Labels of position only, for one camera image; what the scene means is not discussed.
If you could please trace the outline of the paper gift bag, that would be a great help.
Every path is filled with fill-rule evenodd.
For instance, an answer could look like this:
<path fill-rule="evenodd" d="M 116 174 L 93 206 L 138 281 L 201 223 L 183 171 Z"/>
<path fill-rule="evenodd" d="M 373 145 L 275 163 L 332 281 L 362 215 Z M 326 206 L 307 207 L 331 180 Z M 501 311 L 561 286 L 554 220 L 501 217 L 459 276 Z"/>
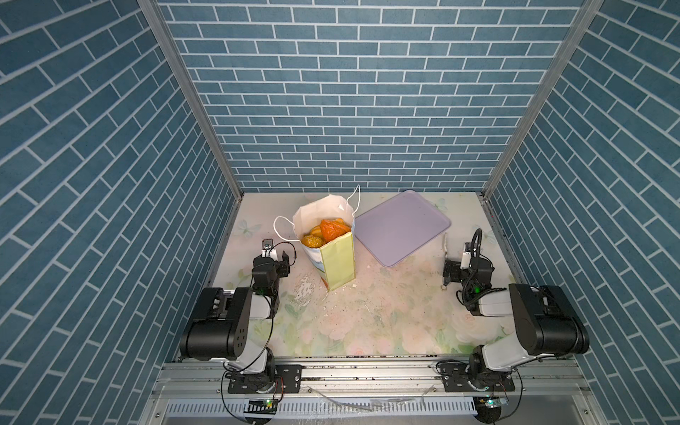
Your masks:
<path fill-rule="evenodd" d="M 297 209 L 291 219 L 276 217 L 277 221 L 287 221 L 292 226 L 295 237 L 280 237 L 283 242 L 301 244 L 306 256 L 317 269 L 328 291 L 336 290 L 356 278 L 354 224 L 355 215 L 361 204 L 361 188 L 356 187 L 352 195 L 344 198 L 328 195 Z M 337 239 L 324 244 L 319 249 L 304 246 L 301 239 L 322 220 L 343 219 L 352 230 Z"/>

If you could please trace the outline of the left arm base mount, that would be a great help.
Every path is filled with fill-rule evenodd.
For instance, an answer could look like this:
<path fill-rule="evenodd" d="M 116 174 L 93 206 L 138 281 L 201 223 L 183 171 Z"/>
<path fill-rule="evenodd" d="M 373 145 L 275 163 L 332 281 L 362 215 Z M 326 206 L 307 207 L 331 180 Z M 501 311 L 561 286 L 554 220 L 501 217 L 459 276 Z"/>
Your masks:
<path fill-rule="evenodd" d="M 270 361 L 259 373 L 228 373 L 228 394 L 266 393 L 276 391 L 297 394 L 300 390 L 303 367 L 300 364 L 276 364 Z"/>

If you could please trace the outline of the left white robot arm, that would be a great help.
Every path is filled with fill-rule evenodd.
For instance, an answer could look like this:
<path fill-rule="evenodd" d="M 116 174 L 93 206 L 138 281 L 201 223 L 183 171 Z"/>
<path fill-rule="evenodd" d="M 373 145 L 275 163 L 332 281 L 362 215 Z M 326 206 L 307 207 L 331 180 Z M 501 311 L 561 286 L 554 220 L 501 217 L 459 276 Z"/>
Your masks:
<path fill-rule="evenodd" d="M 290 257 L 265 249 L 253 260 L 251 283 L 235 290 L 205 288 L 180 339 L 183 359 L 222 361 L 236 393 L 267 391 L 276 383 L 274 354 L 248 339 L 254 320 L 276 318 L 280 281 L 290 274 Z"/>

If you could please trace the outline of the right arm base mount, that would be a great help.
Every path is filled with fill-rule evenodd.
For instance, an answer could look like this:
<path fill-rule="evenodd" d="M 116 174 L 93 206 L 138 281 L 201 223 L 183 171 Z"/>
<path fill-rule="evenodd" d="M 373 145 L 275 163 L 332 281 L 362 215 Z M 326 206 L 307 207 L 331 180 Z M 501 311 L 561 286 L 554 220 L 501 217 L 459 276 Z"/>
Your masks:
<path fill-rule="evenodd" d="M 489 392 L 515 390 L 510 372 L 496 372 L 478 364 L 470 366 L 461 361 L 439 361 L 435 365 L 446 392 Z"/>

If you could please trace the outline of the glazed brown pastry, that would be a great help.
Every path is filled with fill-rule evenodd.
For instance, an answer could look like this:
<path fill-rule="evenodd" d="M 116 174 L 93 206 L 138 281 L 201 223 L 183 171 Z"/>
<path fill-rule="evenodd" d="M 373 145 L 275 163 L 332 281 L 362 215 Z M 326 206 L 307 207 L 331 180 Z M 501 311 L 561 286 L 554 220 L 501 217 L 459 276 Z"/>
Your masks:
<path fill-rule="evenodd" d="M 352 228 L 340 218 L 334 220 L 322 220 L 320 229 L 322 232 L 322 238 L 326 243 L 329 243 L 352 230 Z"/>

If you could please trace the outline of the round orange bread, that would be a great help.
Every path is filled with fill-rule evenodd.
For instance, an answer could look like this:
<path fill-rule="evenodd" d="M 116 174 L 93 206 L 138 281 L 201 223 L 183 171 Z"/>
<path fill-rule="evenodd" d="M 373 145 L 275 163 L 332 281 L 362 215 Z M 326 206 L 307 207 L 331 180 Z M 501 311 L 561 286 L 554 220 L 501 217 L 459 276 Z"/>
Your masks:
<path fill-rule="evenodd" d="M 318 237 L 312 234 L 305 235 L 301 239 L 301 243 L 304 244 L 304 246 L 312 249 L 319 249 L 322 246 L 324 246 L 324 244 L 326 244 L 325 240 L 322 237 Z"/>

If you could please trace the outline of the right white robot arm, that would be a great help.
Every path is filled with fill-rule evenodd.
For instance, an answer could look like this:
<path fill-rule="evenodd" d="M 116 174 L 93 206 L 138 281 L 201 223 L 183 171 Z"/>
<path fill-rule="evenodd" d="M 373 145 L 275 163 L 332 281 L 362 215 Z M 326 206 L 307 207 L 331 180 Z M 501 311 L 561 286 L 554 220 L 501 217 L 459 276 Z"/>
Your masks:
<path fill-rule="evenodd" d="M 447 392 L 512 390 L 511 375 L 524 364 L 583 354 L 590 337 L 558 286 L 492 285 L 493 262 L 482 253 L 483 230 L 465 243 L 461 258 L 444 259 L 443 287 L 458 283 L 456 299 L 474 317 L 513 319 L 515 331 L 478 345 L 467 362 L 440 361 L 436 370 Z"/>

